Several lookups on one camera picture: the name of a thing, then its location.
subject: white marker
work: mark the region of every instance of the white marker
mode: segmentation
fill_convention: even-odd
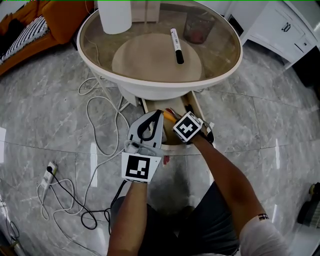
[[[175,50],[176,62],[178,64],[183,64],[185,61],[184,61],[184,57],[182,55],[177,31],[175,28],[171,28],[170,32],[171,32],[171,37],[172,37],[173,46],[174,46],[174,50]]]

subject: orange sofa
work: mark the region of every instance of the orange sofa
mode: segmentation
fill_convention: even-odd
[[[24,26],[43,15],[49,32],[5,60],[0,65],[0,75],[19,62],[55,45],[68,43],[79,28],[88,11],[94,8],[93,1],[30,1],[15,13],[6,15],[0,22],[0,35],[8,30],[11,20],[17,19]]]

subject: shirt sleeve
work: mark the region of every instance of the shirt sleeve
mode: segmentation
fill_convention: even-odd
[[[266,214],[248,221],[240,232],[242,256],[289,256],[285,239]]]

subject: coffee table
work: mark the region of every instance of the coffee table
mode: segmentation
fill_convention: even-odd
[[[161,1],[144,17],[147,22],[132,22],[125,32],[106,34],[97,10],[83,23],[77,38],[78,52],[101,87],[105,89],[101,77],[117,83],[131,104],[136,106],[137,98],[168,100],[210,87],[240,65],[243,49],[237,33],[206,6]],[[177,31],[183,64],[177,63],[171,28]]]

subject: round beige disc under glass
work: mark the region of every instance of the round beige disc under glass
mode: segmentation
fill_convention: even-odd
[[[122,76],[154,82],[197,81],[202,65],[197,52],[180,40],[184,63],[178,64],[171,35],[150,33],[136,36],[116,51],[112,71]]]

